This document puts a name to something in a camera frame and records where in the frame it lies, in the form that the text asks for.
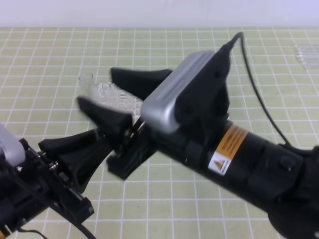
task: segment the warning sticker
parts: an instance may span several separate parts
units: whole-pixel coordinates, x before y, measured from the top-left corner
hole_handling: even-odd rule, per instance
[[[247,134],[248,131],[232,125],[220,141],[208,168],[224,176]]]
[[[1,231],[0,231],[0,239],[5,239],[5,236]]]

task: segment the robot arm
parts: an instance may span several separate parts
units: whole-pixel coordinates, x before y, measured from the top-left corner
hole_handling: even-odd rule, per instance
[[[103,159],[108,156],[108,170],[125,180],[156,151],[267,212],[287,239],[319,238],[319,147],[276,145],[228,120],[226,78],[237,38],[215,54],[191,54],[174,71],[111,69],[117,86],[144,100],[134,125],[130,114],[78,97],[96,130],[44,140],[39,153],[20,140],[12,156],[2,143],[0,238],[54,205],[81,228],[93,213],[81,193]]]

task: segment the black cable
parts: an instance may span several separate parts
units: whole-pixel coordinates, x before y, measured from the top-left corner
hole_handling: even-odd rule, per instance
[[[56,206],[52,201],[46,199],[42,195],[35,192],[31,187],[29,187],[28,184],[26,184],[23,180],[20,179],[20,177],[16,174],[14,169],[12,169],[9,165],[7,165],[6,161],[2,161],[3,165],[7,168],[9,171],[9,176],[12,177],[13,181],[22,189],[28,191],[32,196],[34,196],[40,203],[50,207],[52,210],[54,210],[57,214],[64,217],[66,220],[68,220],[71,224],[73,224],[78,230],[80,230],[83,235],[85,235],[88,239],[96,239],[95,236],[81,223],[76,221],[74,218],[72,218],[70,215],[66,214],[61,208]]]
[[[269,119],[270,123],[272,124],[272,126],[275,128],[275,130],[278,132],[278,134],[281,136],[281,138],[284,140],[285,144],[287,147],[289,148],[293,148],[292,145],[290,144],[290,142],[288,141],[288,139],[284,136],[284,134],[282,133],[282,131],[278,128],[278,126],[276,125],[276,123],[274,122],[273,118],[271,117],[271,115],[269,114],[264,102],[263,102],[263,99],[261,98],[260,94],[259,94],[259,91],[255,85],[255,81],[253,79],[253,76],[251,74],[251,70],[250,70],[250,67],[249,67],[249,63],[248,63],[248,59],[247,59],[247,56],[246,56],[246,50],[245,50],[245,43],[244,43],[244,33],[243,32],[238,32],[234,37],[233,39],[230,40],[230,44],[231,44],[231,47],[234,46],[234,44],[236,43],[236,41],[238,40],[238,38],[240,38],[240,46],[241,46],[241,52],[243,54],[243,58],[244,58],[244,62],[245,62],[245,67],[246,67],[246,70],[247,70],[247,73],[248,73],[248,77],[249,77],[249,80],[250,80],[250,83],[254,89],[254,92],[258,98],[258,101],[261,105],[261,107],[263,108],[263,111],[265,112],[267,118]]]

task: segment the table surface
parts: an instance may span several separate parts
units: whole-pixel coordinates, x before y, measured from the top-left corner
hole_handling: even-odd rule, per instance
[[[317,144],[319,71],[306,70],[295,50],[296,44],[319,44],[316,28],[0,28],[0,120],[34,148],[44,138],[86,131],[89,122],[74,102],[79,73],[92,73],[97,83],[105,83],[115,65],[175,68],[189,53],[217,49],[242,30],[274,120],[295,146]],[[238,46],[227,84],[231,120],[281,142],[257,102]],[[125,183],[102,164],[85,196],[96,213],[84,225],[98,239],[280,238],[265,213],[159,153]],[[50,239],[83,238],[50,210],[25,228]]]

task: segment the metal screw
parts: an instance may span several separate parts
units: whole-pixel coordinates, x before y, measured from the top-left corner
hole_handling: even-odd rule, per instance
[[[49,170],[50,170],[50,171],[55,171],[55,170],[58,168],[58,166],[59,166],[58,162],[55,162],[55,163],[49,168]]]

